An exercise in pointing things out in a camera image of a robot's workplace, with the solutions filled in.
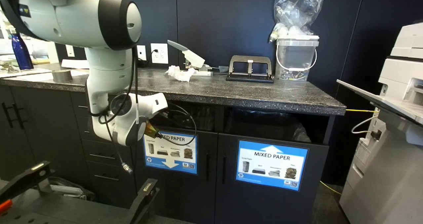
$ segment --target yellow cable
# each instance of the yellow cable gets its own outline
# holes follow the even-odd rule
[[[367,112],[367,113],[378,113],[379,112],[379,111],[359,110],[359,109],[346,109],[345,111],[350,111],[350,112]]]
[[[340,192],[336,191],[335,189],[329,187],[328,185],[326,185],[324,182],[320,181],[324,186],[326,186],[326,188],[329,188],[330,190],[334,191],[335,193],[342,195]]]

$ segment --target blue water bottle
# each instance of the blue water bottle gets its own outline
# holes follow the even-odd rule
[[[12,48],[20,69],[33,69],[28,48],[18,32],[12,33]]]

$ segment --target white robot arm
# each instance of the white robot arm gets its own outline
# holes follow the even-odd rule
[[[136,49],[131,48],[135,48],[141,36],[142,22],[133,1],[0,2],[17,31],[37,39],[85,48],[90,65],[86,88],[92,129],[97,136],[121,145],[134,144],[143,136],[145,122],[168,106],[162,93],[151,96],[125,93],[115,97],[109,107],[108,94],[127,90],[134,77],[137,79]]]

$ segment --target crumpled paper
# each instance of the crumpled paper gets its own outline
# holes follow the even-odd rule
[[[194,68],[188,69],[188,71],[181,71],[179,66],[171,65],[169,66],[169,69],[165,72],[165,74],[168,74],[170,77],[178,80],[178,81],[185,81],[189,82],[191,76],[196,73],[196,70]]]

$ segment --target dark blue wall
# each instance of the dark blue wall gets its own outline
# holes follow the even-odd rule
[[[134,1],[143,22],[139,45],[146,45],[147,52],[150,43],[171,39],[189,47],[212,66],[228,65],[231,56],[238,54],[270,57],[275,67],[275,46],[267,43],[275,24],[274,0]],[[379,93],[377,79],[400,28],[422,18],[423,4],[419,0],[325,0],[311,26],[320,36],[320,45],[309,81],[349,108],[371,109],[364,99],[338,88],[336,79]],[[59,59],[66,58],[64,46],[57,47]],[[75,54],[76,58],[85,58],[81,48],[75,49]],[[183,55],[169,47],[169,63],[183,66],[183,62]],[[345,182],[359,138],[349,131],[367,117],[355,113],[337,119],[329,143],[325,181],[340,185]]]

